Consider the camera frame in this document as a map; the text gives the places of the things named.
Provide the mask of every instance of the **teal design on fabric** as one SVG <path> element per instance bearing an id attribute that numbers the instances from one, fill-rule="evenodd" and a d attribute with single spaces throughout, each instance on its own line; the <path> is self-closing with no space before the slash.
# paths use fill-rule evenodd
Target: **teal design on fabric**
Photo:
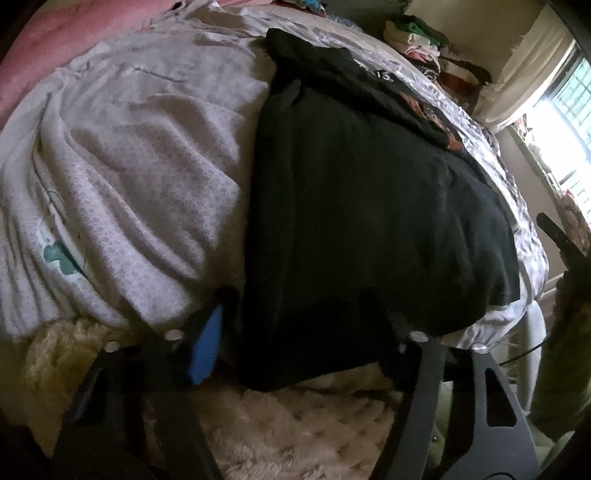
<path id="1" fill-rule="evenodd" d="M 59 240 L 54 242 L 53 245 L 47 245 L 43 249 L 43 260 L 47 263 L 58 261 L 60 263 L 60 271 L 64 275 L 81 273 L 76 260 L 74 260 L 66 246 Z"/>

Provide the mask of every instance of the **blue tab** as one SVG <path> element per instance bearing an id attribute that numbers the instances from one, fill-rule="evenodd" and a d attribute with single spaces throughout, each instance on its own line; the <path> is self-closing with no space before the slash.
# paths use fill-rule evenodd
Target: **blue tab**
<path id="1" fill-rule="evenodd" d="M 223 307 L 218 305 L 193 345 L 189 377 L 194 385 L 199 385 L 213 371 L 222 340 L 222 317 Z"/>

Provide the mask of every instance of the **curtain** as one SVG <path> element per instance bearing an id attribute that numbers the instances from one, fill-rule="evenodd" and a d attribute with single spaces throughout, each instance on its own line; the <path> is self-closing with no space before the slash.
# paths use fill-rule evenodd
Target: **curtain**
<path id="1" fill-rule="evenodd" d="M 540 100 L 574 45 L 568 28 L 546 5 L 499 80 L 480 92 L 473 116 L 495 133 L 513 123 Z"/>

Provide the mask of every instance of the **bedspread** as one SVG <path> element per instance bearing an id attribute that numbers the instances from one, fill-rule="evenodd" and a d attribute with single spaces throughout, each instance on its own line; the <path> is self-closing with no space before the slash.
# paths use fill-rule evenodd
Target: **bedspread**
<path id="1" fill-rule="evenodd" d="M 508 212 L 521 299 L 449 342 L 487 342 L 521 318 L 542 291 L 547 259 L 517 187 L 462 109 L 394 50 L 342 25 L 280 7 L 190 4 L 57 69 L 6 124 L 4 333 L 19 339 L 81 315 L 163 330 L 218 285 L 242 288 L 254 132 L 275 72 L 261 41 L 269 27 L 348 48 L 456 125 Z"/>

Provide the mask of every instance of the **stack of clothes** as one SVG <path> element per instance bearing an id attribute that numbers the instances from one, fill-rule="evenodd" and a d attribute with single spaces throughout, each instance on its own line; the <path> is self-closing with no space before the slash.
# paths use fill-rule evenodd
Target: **stack of clothes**
<path id="1" fill-rule="evenodd" d="M 418 17 L 403 15 L 395 24 L 386 22 L 384 40 L 429 80 L 437 80 L 441 73 L 439 47 L 449 43 L 445 35 L 433 30 Z"/>
<path id="2" fill-rule="evenodd" d="M 414 15 L 403 15 L 396 23 L 387 21 L 384 40 L 469 113 L 480 89 L 492 81 L 486 69 L 467 61 L 443 33 Z"/>

